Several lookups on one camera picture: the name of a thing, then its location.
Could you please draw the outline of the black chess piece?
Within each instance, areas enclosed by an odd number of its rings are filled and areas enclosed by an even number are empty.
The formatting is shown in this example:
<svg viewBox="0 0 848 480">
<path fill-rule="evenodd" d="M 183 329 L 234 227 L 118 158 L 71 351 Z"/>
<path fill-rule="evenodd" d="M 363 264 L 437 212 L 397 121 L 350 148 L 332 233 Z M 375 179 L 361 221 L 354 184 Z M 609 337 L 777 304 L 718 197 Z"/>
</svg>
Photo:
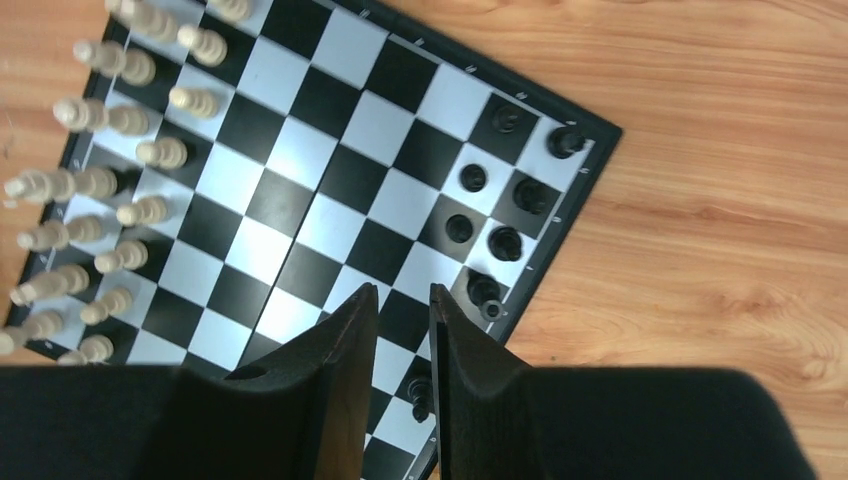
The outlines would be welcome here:
<svg viewBox="0 0 848 480">
<path fill-rule="evenodd" d="M 566 159 L 583 150 L 586 137 L 574 125 L 564 125 L 553 129 L 547 136 L 548 152 L 558 158 Z"/>
<path fill-rule="evenodd" d="M 413 418 L 423 423 L 429 418 L 432 409 L 432 382 L 425 376 L 417 376 L 410 380 L 408 396 L 412 405 Z"/>
<path fill-rule="evenodd" d="M 532 215 L 540 215 L 548 204 L 546 187 L 533 178 L 525 178 L 516 184 L 513 201 L 519 209 Z"/>
<path fill-rule="evenodd" d="M 488 247 L 500 261 L 516 262 L 522 257 L 522 238 L 511 226 L 494 228 L 488 237 Z"/>
<path fill-rule="evenodd" d="M 502 105 L 492 117 L 493 128 L 502 134 L 512 133 L 521 123 L 524 112 L 514 105 Z"/>
<path fill-rule="evenodd" d="M 504 312 L 500 284 L 491 276 L 472 272 L 466 286 L 469 300 L 488 322 L 497 322 Z"/>
<path fill-rule="evenodd" d="M 462 244 L 472 238 L 474 225 L 467 216 L 456 214 L 446 221 L 445 231 L 451 241 Z"/>
<path fill-rule="evenodd" d="M 459 180 L 464 190 L 476 193 L 486 186 L 487 173 L 479 164 L 468 164 L 461 169 Z"/>
</svg>

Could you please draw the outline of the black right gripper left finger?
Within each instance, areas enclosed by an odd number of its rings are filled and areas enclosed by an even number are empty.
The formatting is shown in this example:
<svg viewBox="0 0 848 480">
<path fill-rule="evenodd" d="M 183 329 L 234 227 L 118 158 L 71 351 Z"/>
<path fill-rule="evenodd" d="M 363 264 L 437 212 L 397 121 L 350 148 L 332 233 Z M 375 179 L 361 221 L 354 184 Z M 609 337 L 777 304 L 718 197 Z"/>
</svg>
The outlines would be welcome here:
<svg viewBox="0 0 848 480">
<path fill-rule="evenodd" d="M 1 371 L 5 479 L 356 479 L 378 291 L 222 379 L 181 366 Z"/>
</svg>

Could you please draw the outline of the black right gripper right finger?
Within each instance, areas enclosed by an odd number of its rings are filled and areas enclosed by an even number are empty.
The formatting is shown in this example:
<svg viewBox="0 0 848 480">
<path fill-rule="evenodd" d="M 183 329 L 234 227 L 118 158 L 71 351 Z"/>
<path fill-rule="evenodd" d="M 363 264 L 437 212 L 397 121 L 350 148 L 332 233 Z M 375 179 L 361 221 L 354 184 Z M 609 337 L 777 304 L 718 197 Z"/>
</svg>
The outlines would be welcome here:
<svg viewBox="0 0 848 480">
<path fill-rule="evenodd" d="M 701 367 L 534 367 L 430 291 L 445 479 L 813 479 L 752 376 Z"/>
</svg>

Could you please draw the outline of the black and white chessboard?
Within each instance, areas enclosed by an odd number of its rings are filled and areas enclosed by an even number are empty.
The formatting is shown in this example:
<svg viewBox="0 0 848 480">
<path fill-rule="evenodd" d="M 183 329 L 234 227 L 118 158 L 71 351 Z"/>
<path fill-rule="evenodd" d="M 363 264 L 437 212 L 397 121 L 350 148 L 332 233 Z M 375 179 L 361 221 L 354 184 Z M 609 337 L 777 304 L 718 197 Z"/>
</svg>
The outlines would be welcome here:
<svg viewBox="0 0 848 480">
<path fill-rule="evenodd" d="M 80 292 L 12 306 L 11 326 L 52 311 L 62 328 L 28 348 L 55 359 L 91 335 L 107 336 L 110 363 L 181 364 L 220 377 L 323 320 L 363 283 L 378 290 L 372 398 L 364 444 L 366 479 L 424 479 L 436 462 L 435 417 L 412 415 L 408 385 L 430 370 L 432 284 L 448 287 L 467 316 L 499 342 L 512 333 L 605 164 L 621 129 L 569 100 L 378 1 L 255 1 L 229 23 L 206 1 L 159 1 L 179 25 L 220 34 L 218 66 L 198 63 L 175 43 L 116 20 L 104 36 L 149 54 L 154 80 L 134 86 L 92 74 L 84 94 L 148 116 L 146 141 L 180 139 L 186 163 L 144 165 L 139 141 L 111 129 L 69 137 L 61 166 L 111 169 L 117 193 L 75 195 L 47 205 L 44 218 L 100 218 L 104 236 L 31 253 L 24 276 L 65 264 L 88 270 Z M 197 118 L 175 108 L 174 87 L 215 92 L 219 110 Z M 502 105 L 524 112 L 509 134 L 492 117 Z M 586 137 L 582 151 L 552 156 L 548 134 L 564 125 Z M 487 173 L 472 193 L 459 176 Z M 546 187 L 540 215 L 519 209 L 516 184 Z M 116 210 L 159 195 L 164 221 L 124 226 Z M 467 216 L 472 238 L 446 235 Z M 516 262 L 496 259 L 488 237 L 511 226 L 522 238 Z M 135 270 L 100 273 L 97 255 L 127 240 L 149 251 Z M 488 322 L 469 300 L 469 275 L 493 277 L 503 316 Z"/>
</svg>

